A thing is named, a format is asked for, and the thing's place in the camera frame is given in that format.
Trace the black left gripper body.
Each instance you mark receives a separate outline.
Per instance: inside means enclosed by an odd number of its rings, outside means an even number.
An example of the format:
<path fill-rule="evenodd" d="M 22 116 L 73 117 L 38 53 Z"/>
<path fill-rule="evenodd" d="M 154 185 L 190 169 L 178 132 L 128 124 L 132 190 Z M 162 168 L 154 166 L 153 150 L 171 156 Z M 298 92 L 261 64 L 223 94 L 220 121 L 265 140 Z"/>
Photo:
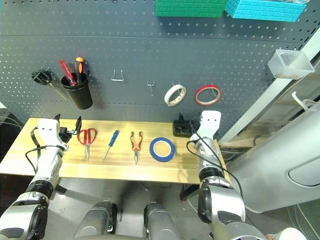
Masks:
<path fill-rule="evenodd" d="M 68 130 L 66 127 L 60 127 L 59 137 L 64 143 L 68 143 L 72 138 L 72 135 L 77 135 L 76 130 Z"/>

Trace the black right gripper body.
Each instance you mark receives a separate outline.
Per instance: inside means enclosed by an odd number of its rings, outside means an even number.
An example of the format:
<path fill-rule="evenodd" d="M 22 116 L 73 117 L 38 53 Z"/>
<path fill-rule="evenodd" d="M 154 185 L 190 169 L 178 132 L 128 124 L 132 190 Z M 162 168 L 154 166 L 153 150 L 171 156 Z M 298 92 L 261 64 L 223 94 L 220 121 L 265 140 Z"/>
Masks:
<path fill-rule="evenodd" d="M 194 118 L 190 119 L 189 120 L 189 125 L 191 127 L 192 134 L 199 137 L 200 135 L 198 133 L 198 130 L 199 130 L 200 126 L 201 126 L 200 118 L 199 117 L 194 117 Z"/>

